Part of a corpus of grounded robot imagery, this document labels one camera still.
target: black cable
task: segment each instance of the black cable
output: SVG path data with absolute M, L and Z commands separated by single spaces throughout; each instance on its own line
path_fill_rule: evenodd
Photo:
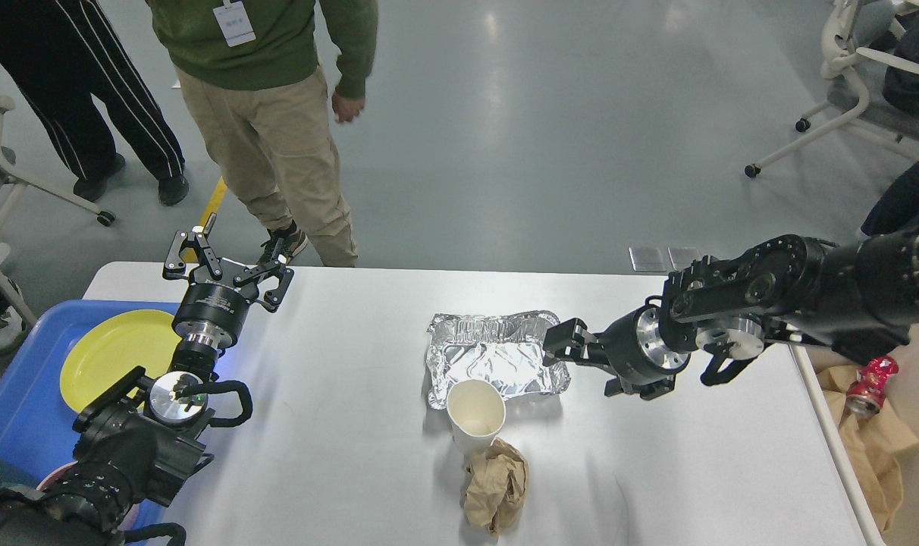
M 144 526 L 144 528 L 134 529 L 123 533 L 123 540 L 127 544 L 131 542 L 140 542 L 159 536 L 169 536 L 166 546 L 183 546 L 187 542 L 187 531 L 178 524 L 155 524 Z
M 705 384 L 706 387 L 729 383 L 729 381 L 736 379 L 737 375 L 743 373 L 743 370 L 752 364 L 753 360 L 757 359 L 755 356 L 745 360 L 730 359 L 729 350 L 732 348 L 732 345 L 733 344 L 720 346 L 717 343 L 710 343 L 702 348 L 706 353 L 712 353 L 712 360 L 709 360 L 709 366 L 706 366 L 705 371 L 702 372 L 702 376 L 699 377 L 699 380 L 702 381 L 702 384 Z M 729 364 L 723 367 L 726 360 L 729 360 Z
M 213 428 L 232 428 L 232 426 L 242 425 L 247 419 L 251 418 L 254 413 L 254 401 L 251 400 L 251 391 L 248 390 L 247 384 L 243 381 L 220 381 L 219 383 L 200 383 L 191 384 L 183 388 L 176 394 L 176 397 L 192 397 L 194 394 L 226 394 L 237 393 L 240 398 L 240 415 L 234 418 L 210 419 L 210 426 Z

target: plate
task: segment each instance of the plate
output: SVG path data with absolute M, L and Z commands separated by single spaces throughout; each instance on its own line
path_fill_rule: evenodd
M 135 366 L 143 366 L 150 377 L 165 374 L 180 342 L 172 322 L 173 315 L 155 309 L 137 309 L 100 322 L 65 357 L 58 377 L 62 400 L 81 413 Z

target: hand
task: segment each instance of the hand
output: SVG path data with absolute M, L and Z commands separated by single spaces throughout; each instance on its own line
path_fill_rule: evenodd
M 362 114 L 362 110 L 365 110 L 365 97 L 351 99 L 339 96 L 338 93 L 332 93 L 331 110 L 334 110 L 335 121 L 338 121 L 339 124 L 345 124 L 346 122 L 351 124 L 352 120 L 359 117 L 359 114 Z

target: gray floor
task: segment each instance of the gray floor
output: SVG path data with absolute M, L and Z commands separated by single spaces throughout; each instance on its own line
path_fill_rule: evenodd
M 120 140 L 129 165 L 99 202 L 118 216 L 113 227 L 30 190 L 2 239 L 13 249 L 5 271 L 38 313 L 81 297 L 106 262 L 162 260 L 219 177 L 171 89 L 147 7 L 103 4 L 183 144 L 193 186 L 180 205 L 161 207 Z M 359 266 L 625 274 L 629 246 L 729 258 L 788 232 L 851 241 L 906 160 L 831 135 L 760 179 L 742 175 L 795 139 L 793 122 L 823 98 L 830 9 L 828 0 L 382 1 L 369 107 L 334 128 Z M 334 83 L 336 49 L 318 37 Z M 1 66 L 0 91 L 19 105 L 5 125 L 19 165 L 69 190 L 71 173 Z M 263 238 L 229 196 L 211 238 L 219 255 L 255 258 Z M 296 264 L 320 262 L 309 250 Z

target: brown paper bag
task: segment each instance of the brown paper bag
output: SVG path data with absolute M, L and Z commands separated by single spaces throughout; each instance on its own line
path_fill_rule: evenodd
M 500 438 L 486 453 L 469 457 L 471 480 L 463 493 L 466 521 L 497 536 L 517 522 L 528 487 L 529 467 L 523 455 Z
M 882 532 L 892 528 L 904 500 L 904 485 L 896 455 L 917 446 L 914 432 L 894 413 L 889 400 L 881 413 L 861 418 L 845 408 L 844 393 L 858 379 L 857 366 L 837 366 L 817 374 L 830 415 L 861 484 L 864 498 Z

